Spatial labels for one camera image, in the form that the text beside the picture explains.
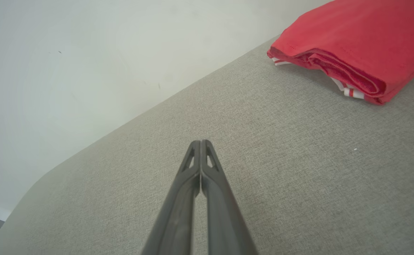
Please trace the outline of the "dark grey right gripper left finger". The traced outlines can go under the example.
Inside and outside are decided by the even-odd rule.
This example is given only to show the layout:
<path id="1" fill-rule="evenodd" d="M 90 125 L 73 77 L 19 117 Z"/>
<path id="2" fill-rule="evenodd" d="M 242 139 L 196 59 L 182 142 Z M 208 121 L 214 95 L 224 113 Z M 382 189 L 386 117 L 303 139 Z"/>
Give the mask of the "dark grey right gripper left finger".
<path id="1" fill-rule="evenodd" d="M 193 253 L 194 201 L 200 191 L 200 141 L 190 143 L 142 255 Z"/>

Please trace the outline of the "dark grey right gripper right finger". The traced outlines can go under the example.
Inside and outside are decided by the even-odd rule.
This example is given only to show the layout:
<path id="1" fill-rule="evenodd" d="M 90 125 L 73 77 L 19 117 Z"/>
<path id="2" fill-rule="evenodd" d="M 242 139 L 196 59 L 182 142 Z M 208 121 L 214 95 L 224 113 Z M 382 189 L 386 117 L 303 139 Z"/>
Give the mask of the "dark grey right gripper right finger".
<path id="1" fill-rule="evenodd" d="M 210 255 L 257 255 L 213 144 L 200 146 L 201 186 L 207 199 L 208 253 Z"/>

